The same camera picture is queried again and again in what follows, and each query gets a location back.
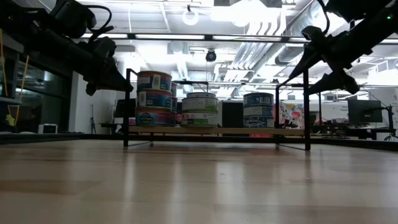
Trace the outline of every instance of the wooden floor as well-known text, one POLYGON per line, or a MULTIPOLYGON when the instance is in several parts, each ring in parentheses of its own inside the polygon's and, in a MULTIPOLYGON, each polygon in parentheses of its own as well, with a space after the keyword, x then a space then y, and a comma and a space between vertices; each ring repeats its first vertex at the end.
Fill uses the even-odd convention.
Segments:
POLYGON ((398 223, 398 155, 121 141, 0 146, 0 223, 398 223))

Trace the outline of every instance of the ceiling duct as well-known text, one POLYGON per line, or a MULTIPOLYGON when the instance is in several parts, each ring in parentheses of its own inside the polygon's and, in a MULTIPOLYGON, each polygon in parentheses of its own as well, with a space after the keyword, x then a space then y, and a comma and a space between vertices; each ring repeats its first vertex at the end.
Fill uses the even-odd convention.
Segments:
MULTIPOLYGON (((285 31, 284 35, 286 36, 302 36, 301 31, 313 24, 313 21, 318 17, 323 15, 321 12, 321 7, 318 2, 314 1, 311 6, 306 10, 307 13, 303 13, 296 22, 285 31)), ((271 46, 269 51, 277 52, 279 51, 278 56, 275 57, 274 62, 276 65, 287 65, 294 58, 299 56, 304 51, 304 46, 302 44, 274 44, 271 46)))

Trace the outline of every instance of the blue can label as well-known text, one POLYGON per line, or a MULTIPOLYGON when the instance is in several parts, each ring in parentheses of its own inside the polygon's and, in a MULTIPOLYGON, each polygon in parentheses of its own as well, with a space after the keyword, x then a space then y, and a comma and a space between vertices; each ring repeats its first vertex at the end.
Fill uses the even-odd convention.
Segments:
POLYGON ((250 94, 243 96, 244 106, 274 105, 274 95, 250 94))
POLYGON ((176 97, 177 96, 177 84, 174 83, 174 82, 172 82, 171 92, 172 92, 172 97, 176 97))
POLYGON ((243 108, 243 116, 273 116, 273 106, 248 106, 243 108))
POLYGON ((243 118, 245 128, 273 128, 273 117, 255 117, 248 116, 243 118))
POLYGON ((166 91, 141 91, 138 97, 139 106, 155 106, 160 108, 172 108, 171 92, 166 91))
POLYGON ((170 113, 169 126, 174 127, 176 125, 177 125, 177 113, 176 112, 171 112, 170 113))
POLYGON ((170 113, 165 111, 137 111, 137 126, 168 126, 170 113))
POLYGON ((156 73, 139 74, 137 78, 137 89, 167 90, 171 89, 172 79, 168 75, 156 73))
POLYGON ((177 97, 172 97, 172 112, 177 112, 177 97))

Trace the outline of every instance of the light fixture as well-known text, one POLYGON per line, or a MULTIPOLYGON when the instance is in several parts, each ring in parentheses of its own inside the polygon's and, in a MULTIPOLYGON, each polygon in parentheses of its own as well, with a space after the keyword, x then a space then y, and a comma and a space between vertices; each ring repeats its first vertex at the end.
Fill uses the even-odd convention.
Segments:
POLYGON ((213 40, 241 40, 241 41, 268 41, 280 42, 281 37, 245 36, 245 35, 214 35, 213 40))
POLYGON ((249 22, 272 22, 281 11, 281 8, 267 7, 260 0, 234 2, 228 7, 214 7, 211 10, 210 19, 221 22, 230 21, 238 27, 243 27, 249 22))
POLYGON ((193 25, 197 24, 198 21, 199 21, 199 13, 198 13, 198 11, 196 9, 190 9, 189 11, 185 10, 184 13, 182 14, 182 21, 186 25, 189 25, 189 26, 193 26, 193 25), (193 18, 192 19, 188 19, 188 17, 187 17, 187 14, 189 12, 193 12, 193 18))
POLYGON ((242 85, 240 82, 209 82, 209 85, 242 85))
MULTIPOLYGON (((83 34, 81 38, 90 38, 93 34, 83 34)), ((126 39, 127 34, 101 34, 99 35, 99 38, 101 37, 109 37, 112 39, 126 39)))
POLYGON ((391 44, 398 44, 398 39, 385 39, 380 43, 380 45, 391 45, 391 44))
POLYGON ((204 35, 179 34, 136 34, 137 39, 166 39, 166 40, 204 40, 204 35))

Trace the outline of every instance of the stacked cans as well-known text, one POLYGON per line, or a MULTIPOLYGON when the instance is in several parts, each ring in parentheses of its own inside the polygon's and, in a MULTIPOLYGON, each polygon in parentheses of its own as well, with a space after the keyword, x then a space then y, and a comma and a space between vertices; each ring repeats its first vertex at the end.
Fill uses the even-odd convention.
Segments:
POLYGON ((137 126, 169 126, 172 111, 172 76, 163 72, 137 74, 137 126))
POLYGON ((189 128, 216 128, 218 100, 212 93, 188 93, 182 100, 181 126, 189 128))
POLYGON ((273 128, 274 95, 270 93, 244 95, 243 123, 245 128, 273 128))

